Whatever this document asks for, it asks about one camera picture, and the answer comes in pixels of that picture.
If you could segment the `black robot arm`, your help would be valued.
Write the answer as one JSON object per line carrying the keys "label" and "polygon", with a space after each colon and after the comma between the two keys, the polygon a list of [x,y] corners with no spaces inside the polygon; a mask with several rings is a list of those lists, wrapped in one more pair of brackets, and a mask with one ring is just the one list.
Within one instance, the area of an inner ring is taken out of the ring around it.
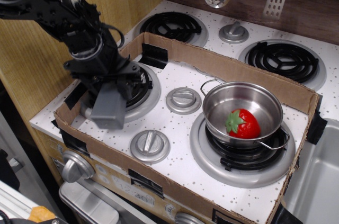
{"label": "black robot arm", "polygon": [[72,57],[64,63],[96,99],[104,87],[115,88],[131,106],[146,96],[149,77],[144,69],[120,56],[113,26],[100,21],[94,4],[86,0],[1,0],[1,19],[37,22],[64,43]]}

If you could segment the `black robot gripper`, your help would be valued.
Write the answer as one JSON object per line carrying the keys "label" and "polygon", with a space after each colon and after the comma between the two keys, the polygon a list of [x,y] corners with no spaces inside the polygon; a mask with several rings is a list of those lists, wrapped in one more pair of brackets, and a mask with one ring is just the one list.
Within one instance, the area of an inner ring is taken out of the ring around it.
{"label": "black robot gripper", "polygon": [[103,48],[87,58],[73,58],[64,63],[72,78],[79,80],[89,94],[93,107],[103,83],[116,82],[125,100],[136,96],[136,83],[143,83],[141,68],[129,58],[121,56],[117,48]]}

